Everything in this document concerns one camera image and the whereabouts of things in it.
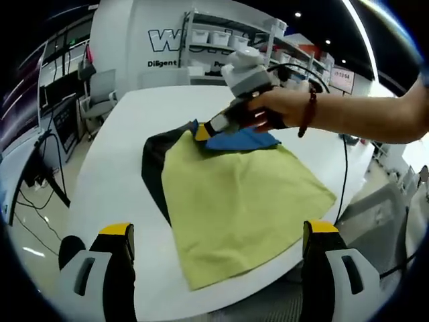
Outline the person's right hand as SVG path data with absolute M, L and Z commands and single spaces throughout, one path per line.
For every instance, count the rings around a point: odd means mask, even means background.
M 274 87 L 248 102 L 251 119 L 247 125 L 254 126 L 258 132 L 298 127 L 301 138 L 316 115 L 316 104 L 314 90 L 300 92 Z

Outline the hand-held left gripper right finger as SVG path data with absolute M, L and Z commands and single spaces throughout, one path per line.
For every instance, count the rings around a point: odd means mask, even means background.
M 368 321 L 381 305 L 380 277 L 327 221 L 303 227 L 302 321 Z

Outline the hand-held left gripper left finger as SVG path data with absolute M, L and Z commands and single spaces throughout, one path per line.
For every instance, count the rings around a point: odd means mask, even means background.
M 89 248 L 66 236 L 58 254 L 58 310 L 66 321 L 135 321 L 134 226 L 99 231 Z

